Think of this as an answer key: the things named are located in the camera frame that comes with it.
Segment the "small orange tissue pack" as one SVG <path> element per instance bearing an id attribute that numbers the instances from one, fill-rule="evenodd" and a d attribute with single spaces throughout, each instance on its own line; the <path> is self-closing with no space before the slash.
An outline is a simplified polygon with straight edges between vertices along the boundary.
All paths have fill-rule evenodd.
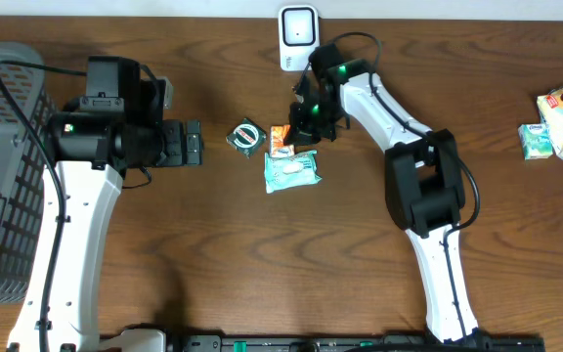
<path id="1" fill-rule="evenodd" d="M 282 158 L 295 155 L 293 145 L 287 145 L 284 141 L 290 131 L 289 125 L 274 125 L 270 131 L 269 155 L 273 158 Z"/>

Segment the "green Zappy wipes pack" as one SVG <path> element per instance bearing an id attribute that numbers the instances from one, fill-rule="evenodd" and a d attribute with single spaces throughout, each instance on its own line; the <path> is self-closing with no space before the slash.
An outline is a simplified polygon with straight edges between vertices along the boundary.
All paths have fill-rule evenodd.
<path id="1" fill-rule="evenodd" d="M 274 158 L 265 154 L 265 189 L 267 194 L 300 186 L 318 184 L 316 150 L 287 157 Z"/>

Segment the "red white tape roll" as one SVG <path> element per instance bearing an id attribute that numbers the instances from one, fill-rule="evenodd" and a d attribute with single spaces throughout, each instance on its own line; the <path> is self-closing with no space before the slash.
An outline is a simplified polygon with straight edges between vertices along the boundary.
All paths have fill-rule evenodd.
<path id="1" fill-rule="evenodd" d="M 249 118 L 244 118 L 226 137 L 227 143 L 247 158 L 251 158 L 266 140 L 266 132 Z"/>

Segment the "small teal tissue pack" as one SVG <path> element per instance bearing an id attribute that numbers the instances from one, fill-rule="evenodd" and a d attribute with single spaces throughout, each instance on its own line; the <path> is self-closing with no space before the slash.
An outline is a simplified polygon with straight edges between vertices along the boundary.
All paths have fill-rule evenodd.
<path id="1" fill-rule="evenodd" d="M 518 128 L 518 135 L 526 160 L 549 158 L 553 155 L 545 124 L 523 124 Z"/>

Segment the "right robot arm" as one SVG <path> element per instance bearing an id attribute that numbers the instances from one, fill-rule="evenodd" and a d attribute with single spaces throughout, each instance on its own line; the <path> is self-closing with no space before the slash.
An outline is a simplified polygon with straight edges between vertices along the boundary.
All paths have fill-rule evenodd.
<path id="1" fill-rule="evenodd" d="M 383 87 L 373 64 L 346 60 L 333 43 L 307 59 L 285 142 L 314 145 L 337 137 L 339 120 L 356 119 L 384 155 L 387 210 L 411 241 L 424 288 L 426 324 L 441 344 L 464 344 L 478 328 L 467 297 L 458 241 L 467 222 L 463 182 L 472 177 L 454 135 L 418 122 Z"/>

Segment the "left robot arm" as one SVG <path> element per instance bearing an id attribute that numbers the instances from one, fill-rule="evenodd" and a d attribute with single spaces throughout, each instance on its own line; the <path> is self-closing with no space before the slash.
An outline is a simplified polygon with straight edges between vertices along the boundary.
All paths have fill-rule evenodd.
<path id="1" fill-rule="evenodd" d="M 86 88 L 35 136 L 45 161 L 43 215 L 11 351 L 176 351 L 169 330 L 100 333 L 98 295 L 108 224 L 129 170 L 202 162 L 200 124 L 165 119 L 173 87 L 131 59 L 92 56 Z"/>

